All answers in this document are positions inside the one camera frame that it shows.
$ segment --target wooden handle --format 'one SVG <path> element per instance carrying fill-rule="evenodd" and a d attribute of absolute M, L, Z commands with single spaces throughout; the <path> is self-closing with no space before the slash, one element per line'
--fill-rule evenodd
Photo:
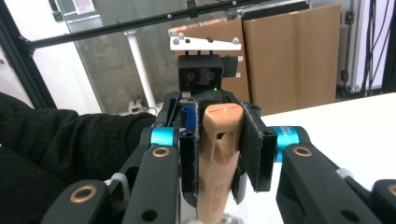
<path fill-rule="evenodd" d="M 218 223 L 230 194 L 238 163 L 243 109 L 236 104 L 210 105 L 204 114 L 200 142 L 198 218 Z"/>

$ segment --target brown cardboard box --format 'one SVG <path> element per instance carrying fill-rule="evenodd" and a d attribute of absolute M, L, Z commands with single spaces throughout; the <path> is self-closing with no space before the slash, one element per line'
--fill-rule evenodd
<path fill-rule="evenodd" d="M 335 101 L 340 5 L 244 22 L 250 99 L 262 115 Z"/>
<path fill-rule="evenodd" d="M 185 36 L 195 37 L 195 38 L 207 38 L 211 37 L 214 40 L 232 42 L 234 37 L 239 38 L 239 42 L 242 43 L 241 50 L 228 50 L 220 51 L 215 50 L 213 53 L 220 56 L 242 56 L 243 61 L 238 63 L 237 72 L 241 74 L 241 77 L 226 77 L 222 80 L 222 89 L 225 91 L 230 91 L 239 101 L 249 102 L 249 92 L 248 92 L 248 75 L 247 66 L 245 60 L 245 48 L 244 48 L 244 37 L 242 31 L 242 22 L 240 20 L 233 21 L 220 21 L 217 23 L 212 23 L 203 26 L 197 26 L 192 28 L 187 28 L 186 30 L 177 29 L 179 32 L 183 33 Z M 184 54 L 181 51 L 175 51 L 176 57 L 178 55 Z"/>

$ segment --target table surface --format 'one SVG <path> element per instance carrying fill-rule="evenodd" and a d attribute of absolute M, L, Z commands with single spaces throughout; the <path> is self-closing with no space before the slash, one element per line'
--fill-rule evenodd
<path fill-rule="evenodd" d="M 302 126 L 314 146 L 348 169 L 365 188 L 378 179 L 396 179 L 396 93 L 321 105 L 262 117 L 266 126 Z M 226 213 L 244 223 L 283 223 L 276 204 L 281 163 L 270 192 L 256 193 L 247 183 L 239 205 L 230 197 Z"/>

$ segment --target black jacket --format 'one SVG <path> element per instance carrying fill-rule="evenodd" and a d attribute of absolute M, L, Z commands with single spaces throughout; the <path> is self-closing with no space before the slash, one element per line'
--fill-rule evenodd
<path fill-rule="evenodd" d="M 0 223 L 39 223 L 81 179 L 109 179 L 155 117 L 34 110 L 0 92 Z"/>

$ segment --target black metal bar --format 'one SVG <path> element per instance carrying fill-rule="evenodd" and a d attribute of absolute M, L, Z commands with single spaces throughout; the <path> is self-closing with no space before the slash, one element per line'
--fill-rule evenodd
<path fill-rule="evenodd" d="M 179 223 L 178 181 L 177 149 L 160 145 L 148 149 L 121 223 Z"/>
<path fill-rule="evenodd" d="M 211 12 L 217 12 L 221 10 L 227 10 L 234 7 L 242 7 L 246 5 L 258 4 L 260 2 L 266 2 L 268 0 L 238 0 L 238 1 L 225 1 L 219 2 L 215 4 L 205 5 L 201 7 L 195 7 L 194 11 L 198 15 L 203 15 Z M 88 31 L 73 33 L 69 35 L 60 35 L 47 39 L 41 39 L 37 41 L 27 42 L 25 43 L 26 48 L 28 49 L 39 49 L 52 45 L 63 44 L 70 41 L 76 41 L 85 38 L 91 38 L 99 35 L 109 35 L 116 32 L 122 32 L 126 30 L 136 29 L 139 27 L 144 27 L 148 25 L 158 24 L 166 21 L 175 21 L 184 18 L 188 18 L 191 14 L 191 11 L 180 10 L 177 12 L 166 13 L 158 16 L 153 16 L 141 20 L 136 21 L 127 21 L 123 23 L 118 23 L 114 25 L 108 25 L 106 27 L 100 27 L 96 29 L 91 29 Z"/>
<path fill-rule="evenodd" d="M 283 152 L 276 202 L 285 223 L 381 223 L 312 145 Z"/>
<path fill-rule="evenodd" d="M 37 109 L 56 108 L 31 57 L 33 52 L 25 47 L 25 40 L 21 37 L 4 0 L 0 1 L 0 45 L 33 106 Z"/>
<path fill-rule="evenodd" d="M 105 223 L 109 216 L 106 184 L 99 180 L 81 180 L 58 196 L 40 223 Z"/>

